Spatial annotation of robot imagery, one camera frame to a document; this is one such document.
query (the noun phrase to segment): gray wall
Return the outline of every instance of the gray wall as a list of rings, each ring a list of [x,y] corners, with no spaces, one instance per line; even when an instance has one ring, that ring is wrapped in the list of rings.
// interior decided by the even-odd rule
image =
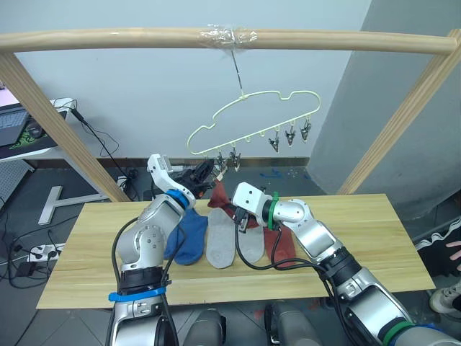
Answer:
[[[359,30],[370,0],[3,0],[0,32],[96,27],[205,27],[209,23],[243,27]],[[148,157],[162,152],[190,157],[189,134],[209,124],[212,114],[240,93],[230,56],[219,50],[81,50],[21,53],[19,59],[50,98],[73,97],[95,128],[119,142],[118,157]],[[310,140],[299,130],[280,156],[310,156],[350,52],[246,51],[237,56],[246,92],[276,89],[284,94],[312,89],[323,98],[313,116]],[[225,115],[209,136],[194,143],[204,149],[252,133],[313,109],[302,97],[281,104],[251,99]],[[99,144],[72,126],[99,155]],[[274,156],[267,138],[238,145],[242,156]]]
[[[458,0],[373,0],[362,29],[447,35],[458,27]],[[327,193],[340,188],[430,59],[352,54],[308,165]],[[458,66],[357,193],[385,192],[401,218],[413,218],[461,188],[460,82]]]

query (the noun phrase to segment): wooden table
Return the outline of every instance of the wooden table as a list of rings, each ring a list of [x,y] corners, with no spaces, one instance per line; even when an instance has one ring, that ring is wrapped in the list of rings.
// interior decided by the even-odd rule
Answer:
[[[301,197],[365,267],[392,292],[434,288],[426,268],[385,195]],[[196,210],[206,216],[207,200]],[[38,309],[107,308],[107,295],[116,289],[110,261],[118,229],[139,216],[147,202],[88,203],[37,305]],[[297,256],[305,254],[296,244]],[[266,255],[258,265],[269,263]],[[308,268],[258,271],[238,258],[216,270],[206,260],[170,269],[170,304],[214,303],[276,298],[325,296],[317,274]]]

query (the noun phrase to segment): green ring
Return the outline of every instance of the green ring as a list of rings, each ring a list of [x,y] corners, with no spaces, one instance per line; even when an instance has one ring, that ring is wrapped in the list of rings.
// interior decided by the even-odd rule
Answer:
[[[278,201],[279,201],[279,193],[276,191],[274,192],[274,195],[272,196],[272,203],[269,208],[269,220],[267,221],[267,227],[269,227],[269,229],[271,230],[273,229],[272,227],[273,227],[273,221],[274,221],[274,209]]]
[[[392,338],[394,338],[394,336],[397,335],[397,333],[399,333],[400,330],[406,327],[412,327],[412,326],[414,326],[414,324],[408,321],[402,321],[402,322],[397,323],[394,327],[389,329],[389,331],[384,336],[384,339],[382,341],[382,346],[388,346],[389,342],[392,340]]]

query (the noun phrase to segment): clear tape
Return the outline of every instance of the clear tape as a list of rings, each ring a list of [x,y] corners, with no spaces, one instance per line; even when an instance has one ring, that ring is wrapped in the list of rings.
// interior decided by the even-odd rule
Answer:
[[[242,27],[208,25],[209,30],[200,33],[200,43],[208,48],[245,49],[245,46],[258,39],[256,31]]]

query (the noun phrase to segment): computer mouse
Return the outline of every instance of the computer mouse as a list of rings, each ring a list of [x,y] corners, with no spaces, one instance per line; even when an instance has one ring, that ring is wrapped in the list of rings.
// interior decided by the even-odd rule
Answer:
[[[40,138],[43,135],[43,129],[36,121],[32,121],[27,126],[27,132],[32,138]]]

